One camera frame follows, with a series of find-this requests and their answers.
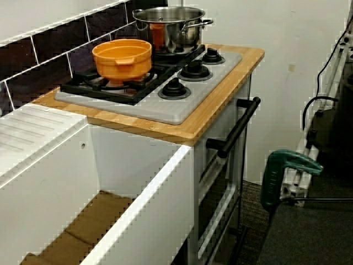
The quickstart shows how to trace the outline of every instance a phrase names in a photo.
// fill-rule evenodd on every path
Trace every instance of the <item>white grout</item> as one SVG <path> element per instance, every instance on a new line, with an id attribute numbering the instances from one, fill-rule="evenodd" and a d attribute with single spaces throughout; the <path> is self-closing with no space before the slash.
<path id="1" fill-rule="evenodd" d="M 124 6 L 125 6 L 126 22 L 128 23 L 129 20 L 128 20 L 128 18 L 127 18 L 127 6 L 126 6 L 126 2 L 124 2 Z"/>
<path id="2" fill-rule="evenodd" d="M 68 68 L 70 69 L 70 75 L 71 75 L 71 78 L 72 78 L 73 75 L 72 75 L 71 63 L 70 63 L 70 59 L 68 57 L 68 54 L 66 54 L 66 57 L 67 57 L 67 62 L 68 62 Z"/>
<path id="3" fill-rule="evenodd" d="M 68 55 L 70 52 L 72 52 L 72 51 L 74 51 L 74 50 L 77 50 L 77 49 L 81 48 L 81 47 L 84 46 L 84 45 L 87 45 L 87 44 L 89 44 L 89 43 L 93 43 L 93 42 L 95 42 L 96 40 L 99 40 L 99 39 L 101 39 L 101 38 L 103 38 L 103 37 L 106 37 L 106 36 L 110 35 L 111 33 L 114 33 L 114 32 L 116 32 L 116 31 L 118 31 L 118 30 L 120 30 L 120 29 L 122 29 L 122 28 L 124 28 L 124 27 L 126 27 L 126 26 L 128 26 L 128 25 L 132 25 L 133 23 L 134 23 L 134 22 L 131 22 L 130 24 L 126 24 L 126 25 L 124 25 L 124 26 L 121 26 L 120 28 L 114 29 L 114 30 L 112 30 L 111 32 L 109 32 L 109 33 L 107 33 L 107 34 L 104 34 L 104 35 L 102 35 L 102 36 L 100 36 L 100 37 L 98 37 L 98 38 L 95 38 L 95 39 L 93 39 L 93 40 L 91 40 L 91 41 L 88 41 L 88 42 L 86 42 L 86 43 L 84 43 L 84 44 L 82 44 L 82 45 L 80 45 L 80 46 L 77 46 L 77 47 L 71 49 L 70 51 L 63 52 L 62 54 L 59 54 L 59 55 L 57 55 L 57 56 L 55 56 L 55 57 L 53 57 L 53 58 L 50 58 L 49 60 L 46 60 L 46 61 L 44 61 L 44 62 L 39 63 L 38 65 L 32 66 L 31 68 L 28 68 L 28 69 L 26 69 L 26 70 L 24 70 L 24 71 L 22 71 L 22 72 L 19 72 L 19 73 L 15 74 L 15 75 L 13 75 L 13 76 L 10 76 L 10 77 L 8 77 L 8 78 L 6 78 L 6 79 L 4 79 L 4 80 L 1 80 L 0 82 L 8 81 L 8 80 L 10 80 L 10 79 L 12 79 L 12 78 L 14 78 L 14 77 L 16 77 L 16 76 L 20 76 L 20 75 L 22 75 L 22 74 L 24 74 L 24 73 L 26 73 L 26 72 L 28 72 L 28 71 L 30 71 L 30 70 L 33 70 L 34 68 L 37 68 L 37 67 L 39 67 L 39 66 L 41 66 L 41 65 L 44 65 L 44 64 L 46 64 L 46 63 L 48 63 L 48 62 L 50 62 L 50 61 L 53 61 L 53 60 L 55 60 L 55 59 L 57 59 L 57 58 L 59 58 L 59 57 L 61 57 L 61 56 L 63 56 L 63 55 Z"/>
<path id="4" fill-rule="evenodd" d="M 35 56 L 35 61 L 37 62 L 37 65 L 39 65 L 38 57 L 37 57 L 37 52 L 35 50 L 34 42 L 33 42 L 33 37 L 31 36 L 31 42 L 32 42 L 32 47 L 34 51 L 34 56 Z"/>
<path id="5" fill-rule="evenodd" d="M 90 42 L 90 37 L 89 37 L 89 33 L 88 33 L 88 25 L 87 25 L 86 17 L 84 17 L 84 24 L 86 25 L 86 32 L 87 32 L 88 42 Z"/>
<path id="6" fill-rule="evenodd" d="M 15 110 L 15 106 L 13 105 L 12 97 L 11 97 L 11 94 L 10 94 L 10 91 L 9 91 L 9 87 L 7 86 L 7 82 L 5 81 L 4 84 L 6 86 L 7 94 L 8 94 L 8 97 L 10 99 L 12 109 Z"/>
<path id="7" fill-rule="evenodd" d="M 22 33 L 20 35 L 13 36 L 10 39 L 0 40 L 0 47 L 5 46 L 5 45 L 10 44 L 10 43 L 13 43 L 13 42 L 18 41 L 18 40 L 21 40 L 21 39 L 25 39 L 25 38 L 27 38 L 29 36 L 33 36 L 33 35 L 35 35 L 37 33 L 42 33 L 45 30 L 52 29 L 52 28 L 55 28 L 55 27 L 60 26 L 60 25 L 64 25 L 64 24 L 69 23 L 71 21 L 74 21 L 76 19 L 83 18 L 83 17 L 85 17 L 87 15 L 91 15 L 91 14 L 94 14 L 96 12 L 103 11 L 103 10 L 105 10 L 107 8 L 116 6 L 119 3 L 125 3 L 127 1 L 128 0 L 118 0 L 118 1 L 115 1 L 113 3 L 101 6 L 99 8 L 95 8 L 95 9 L 89 10 L 87 12 L 80 13 L 80 14 L 75 15 L 73 17 L 69 17 L 69 18 L 66 18 L 66 19 L 51 23 L 51 24 L 46 25 L 46 26 L 42 26 L 40 28 L 31 30 L 31 31 L 27 31 L 27 32 Z"/>

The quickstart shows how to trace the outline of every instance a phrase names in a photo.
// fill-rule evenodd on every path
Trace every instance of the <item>brown cardboard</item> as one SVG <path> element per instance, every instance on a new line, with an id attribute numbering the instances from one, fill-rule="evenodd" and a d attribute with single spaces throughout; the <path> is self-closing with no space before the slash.
<path id="1" fill-rule="evenodd" d="M 55 265 L 32 253 L 28 253 L 20 265 Z"/>
<path id="2" fill-rule="evenodd" d="M 94 247 L 131 203 L 132 199 L 100 192 L 66 232 Z"/>
<path id="3" fill-rule="evenodd" d="M 21 265 L 79 265 L 132 202 L 99 192 L 52 244 L 39 256 L 28 254 Z"/>
<path id="4" fill-rule="evenodd" d="M 91 250 L 90 245 L 63 232 L 39 256 L 57 265 L 79 265 Z"/>

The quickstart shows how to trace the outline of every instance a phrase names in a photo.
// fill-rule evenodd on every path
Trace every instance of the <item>black burner grate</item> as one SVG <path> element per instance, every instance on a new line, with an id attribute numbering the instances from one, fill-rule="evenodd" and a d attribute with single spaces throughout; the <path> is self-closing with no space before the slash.
<path id="1" fill-rule="evenodd" d="M 152 68 L 143 80 L 123 81 L 120 86 L 110 86 L 109 81 L 102 78 L 95 67 L 85 72 L 75 72 L 70 81 L 61 85 L 60 90 L 69 94 L 135 105 L 204 51 L 205 46 L 201 45 L 188 56 L 153 56 Z M 117 93 L 126 90 L 133 93 Z"/>

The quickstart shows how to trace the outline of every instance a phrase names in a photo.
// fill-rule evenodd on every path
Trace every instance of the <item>green clamp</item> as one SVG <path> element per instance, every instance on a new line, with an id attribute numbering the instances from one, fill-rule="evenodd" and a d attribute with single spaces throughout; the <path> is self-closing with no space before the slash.
<path id="1" fill-rule="evenodd" d="M 286 168 L 305 171 L 311 175 L 320 175 L 323 167 L 301 153 L 291 150 L 277 150 L 270 154 L 267 161 L 261 187 L 261 205 L 270 212 L 274 202 L 280 199 L 281 187 Z"/>

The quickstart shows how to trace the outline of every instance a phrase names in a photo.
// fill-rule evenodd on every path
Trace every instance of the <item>toy stove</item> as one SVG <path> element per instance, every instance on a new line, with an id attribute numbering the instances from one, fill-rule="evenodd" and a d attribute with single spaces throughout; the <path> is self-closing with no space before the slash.
<path id="1" fill-rule="evenodd" d="M 140 80 L 111 83 L 95 68 L 75 72 L 55 99 L 66 103 L 167 124 L 181 124 L 240 62 L 236 52 L 205 50 L 187 56 L 152 56 Z"/>

